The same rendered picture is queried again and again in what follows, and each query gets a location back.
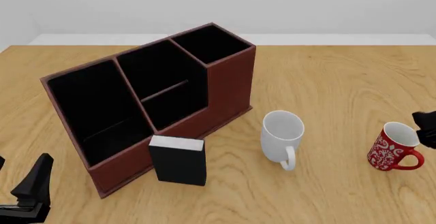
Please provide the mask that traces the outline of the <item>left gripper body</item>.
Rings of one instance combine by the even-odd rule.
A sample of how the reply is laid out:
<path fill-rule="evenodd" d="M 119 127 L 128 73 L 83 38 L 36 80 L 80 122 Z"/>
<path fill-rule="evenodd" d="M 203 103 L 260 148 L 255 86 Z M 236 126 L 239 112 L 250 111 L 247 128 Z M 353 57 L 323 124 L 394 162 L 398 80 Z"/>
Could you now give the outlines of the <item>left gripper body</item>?
<path fill-rule="evenodd" d="M 34 207 L 0 205 L 0 223 L 44 223 L 50 206 L 37 203 Z"/>

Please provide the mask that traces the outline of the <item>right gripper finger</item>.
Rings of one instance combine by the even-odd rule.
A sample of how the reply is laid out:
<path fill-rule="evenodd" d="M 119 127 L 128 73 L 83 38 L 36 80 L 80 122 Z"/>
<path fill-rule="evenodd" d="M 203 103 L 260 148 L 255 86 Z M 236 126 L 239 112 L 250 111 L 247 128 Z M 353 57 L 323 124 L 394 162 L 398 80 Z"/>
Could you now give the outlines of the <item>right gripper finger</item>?
<path fill-rule="evenodd" d="M 436 111 L 432 112 L 414 112 L 412 113 L 415 124 L 421 130 L 436 129 Z"/>
<path fill-rule="evenodd" d="M 436 129 L 420 129 L 416 133 L 422 145 L 436 148 Z"/>

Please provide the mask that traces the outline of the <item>red patterned mug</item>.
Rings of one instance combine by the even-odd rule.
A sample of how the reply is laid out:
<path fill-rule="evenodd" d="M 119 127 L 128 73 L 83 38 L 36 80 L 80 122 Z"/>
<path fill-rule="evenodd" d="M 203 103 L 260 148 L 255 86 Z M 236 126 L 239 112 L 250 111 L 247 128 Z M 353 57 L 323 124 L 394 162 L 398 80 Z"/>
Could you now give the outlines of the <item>red patterned mug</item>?
<path fill-rule="evenodd" d="M 424 156 L 415 148 L 420 144 L 414 129 L 399 122 L 385 123 L 367 154 L 368 162 L 376 169 L 416 170 L 423 166 Z M 414 156 L 418 162 L 415 166 L 401 166 L 399 163 L 406 156 Z"/>

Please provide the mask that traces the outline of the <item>white mug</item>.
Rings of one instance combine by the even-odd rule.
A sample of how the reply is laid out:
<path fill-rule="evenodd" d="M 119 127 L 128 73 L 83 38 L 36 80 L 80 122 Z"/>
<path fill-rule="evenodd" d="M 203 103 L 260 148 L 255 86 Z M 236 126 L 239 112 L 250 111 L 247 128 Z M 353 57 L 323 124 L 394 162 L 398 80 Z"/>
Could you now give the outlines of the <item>white mug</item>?
<path fill-rule="evenodd" d="M 305 126 L 294 113 L 277 110 L 269 112 L 262 121 L 261 148 L 268 160 L 281 164 L 284 170 L 296 167 L 296 150 Z"/>

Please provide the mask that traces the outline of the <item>red-brown desk caddy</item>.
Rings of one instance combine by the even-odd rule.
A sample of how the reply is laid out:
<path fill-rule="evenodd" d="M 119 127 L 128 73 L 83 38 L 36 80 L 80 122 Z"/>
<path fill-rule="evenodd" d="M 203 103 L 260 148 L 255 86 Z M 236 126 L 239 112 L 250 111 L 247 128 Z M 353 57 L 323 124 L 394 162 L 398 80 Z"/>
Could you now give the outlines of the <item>red-brown desk caddy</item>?
<path fill-rule="evenodd" d="M 152 169 L 153 135 L 202 139 L 251 109 L 256 47 L 215 23 L 41 79 L 100 197 Z"/>

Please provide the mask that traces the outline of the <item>black book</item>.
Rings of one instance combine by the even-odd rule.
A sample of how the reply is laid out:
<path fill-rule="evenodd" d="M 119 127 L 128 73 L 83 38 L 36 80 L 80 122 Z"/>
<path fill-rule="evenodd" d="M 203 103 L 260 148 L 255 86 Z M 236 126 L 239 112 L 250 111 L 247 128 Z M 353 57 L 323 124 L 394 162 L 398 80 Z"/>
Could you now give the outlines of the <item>black book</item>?
<path fill-rule="evenodd" d="M 201 187 L 206 184 L 204 140 L 153 135 L 149 152 L 158 180 Z"/>

